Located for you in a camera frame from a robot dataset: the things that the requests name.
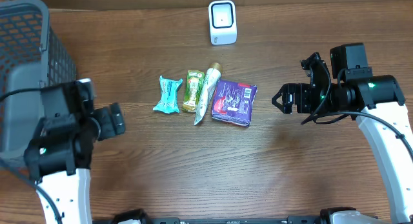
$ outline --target purple chocolate wrapper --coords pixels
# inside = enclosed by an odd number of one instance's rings
[[[212,118],[249,127],[256,85],[220,80],[212,102]]]

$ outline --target bottle cap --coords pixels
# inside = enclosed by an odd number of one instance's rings
[[[222,66],[219,63],[211,63],[211,65],[209,66],[209,68],[213,68],[218,70],[221,74],[222,74]]]

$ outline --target wooden table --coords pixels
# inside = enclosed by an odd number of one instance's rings
[[[413,2],[237,7],[238,40],[211,46],[206,8],[55,13],[52,28],[92,78],[99,106],[120,102],[124,136],[96,143],[94,218],[144,208],[151,216],[276,218],[352,206],[389,220],[375,159],[355,121],[301,126],[271,97],[308,83],[299,60],[364,42],[375,75],[392,74],[413,107]],[[159,76],[223,65],[223,78],[257,85],[250,128],[165,115]],[[178,93],[183,102],[184,89]],[[0,173],[0,223],[44,223],[35,192]]]

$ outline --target plastic crate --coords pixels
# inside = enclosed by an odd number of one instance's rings
[[[0,95],[76,80],[76,66],[49,20],[40,0],[0,3]],[[0,157],[12,166],[25,165],[23,154],[42,112],[39,92],[0,103]]]

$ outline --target blue packet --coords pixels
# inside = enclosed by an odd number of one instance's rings
[[[182,79],[174,81],[171,79],[164,79],[162,76],[159,77],[159,83],[161,84],[161,100],[154,107],[154,111],[161,111],[166,114],[171,114],[173,112],[179,113],[177,93],[182,81]]]

